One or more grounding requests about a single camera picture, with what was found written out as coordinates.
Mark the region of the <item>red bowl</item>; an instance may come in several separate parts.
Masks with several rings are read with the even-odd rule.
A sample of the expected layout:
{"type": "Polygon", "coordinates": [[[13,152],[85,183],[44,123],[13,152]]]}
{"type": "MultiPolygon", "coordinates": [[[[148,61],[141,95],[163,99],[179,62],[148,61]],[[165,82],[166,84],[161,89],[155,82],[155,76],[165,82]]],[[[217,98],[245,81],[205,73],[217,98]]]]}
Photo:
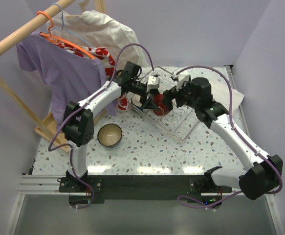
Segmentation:
{"type": "Polygon", "coordinates": [[[152,110],[152,112],[159,117],[167,115],[173,109],[173,103],[167,101],[163,94],[156,94],[153,101],[156,104],[157,109],[152,110]]]}

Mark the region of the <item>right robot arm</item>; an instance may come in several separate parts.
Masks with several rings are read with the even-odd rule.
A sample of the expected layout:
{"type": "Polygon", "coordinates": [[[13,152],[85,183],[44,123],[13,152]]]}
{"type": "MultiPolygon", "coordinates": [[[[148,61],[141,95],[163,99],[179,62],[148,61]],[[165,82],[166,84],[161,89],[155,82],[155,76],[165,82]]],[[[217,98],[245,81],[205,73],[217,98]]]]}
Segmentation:
{"type": "Polygon", "coordinates": [[[163,103],[172,110],[172,100],[177,107],[193,108],[197,118],[221,137],[240,160],[243,170],[230,172],[220,166],[205,172],[204,188],[215,192],[220,186],[238,188],[255,200],[267,193],[282,189],[283,161],[278,155],[270,156],[258,147],[232,120],[231,113],[212,96],[211,84],[206,78],[186,77],[164,91],[163,103]]]}

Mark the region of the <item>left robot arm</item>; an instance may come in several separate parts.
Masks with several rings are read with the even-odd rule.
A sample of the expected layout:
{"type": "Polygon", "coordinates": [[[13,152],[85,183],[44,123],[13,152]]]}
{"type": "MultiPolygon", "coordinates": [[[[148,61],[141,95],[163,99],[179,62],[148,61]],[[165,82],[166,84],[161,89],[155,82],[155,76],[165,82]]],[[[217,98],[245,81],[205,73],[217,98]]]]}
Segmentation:
{"type": "Polygon", "coordinates": [[[122,70],[114,72],[110,79],[91,96],[77,103],[70,102],[66,106],[62,131],[71,149],[70,169],[66,177],[70,187],[82,192],[87,187],[86,166],[87,144],[94,134],[94,118],[114,100],[126,93],[133,93],[142,98],[142,108],[157,109],[153,95],[159,94],[160,79],[155,71],[149,75],[147,82],[138,80],[142,68],[127,62],[122,70]]]}

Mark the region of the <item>blue floral bowl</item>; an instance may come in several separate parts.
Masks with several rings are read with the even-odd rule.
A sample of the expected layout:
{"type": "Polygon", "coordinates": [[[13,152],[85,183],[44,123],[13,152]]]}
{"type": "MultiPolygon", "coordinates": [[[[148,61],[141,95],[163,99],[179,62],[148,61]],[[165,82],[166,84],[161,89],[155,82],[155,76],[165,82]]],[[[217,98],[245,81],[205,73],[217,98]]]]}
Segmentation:
{"type": "Polygon", "coordinates": [[[115,148],[119,145],[123,136],[119,125],[110,123],[100,128],[97,134],[99,143],[105,148],[115,148]]]}

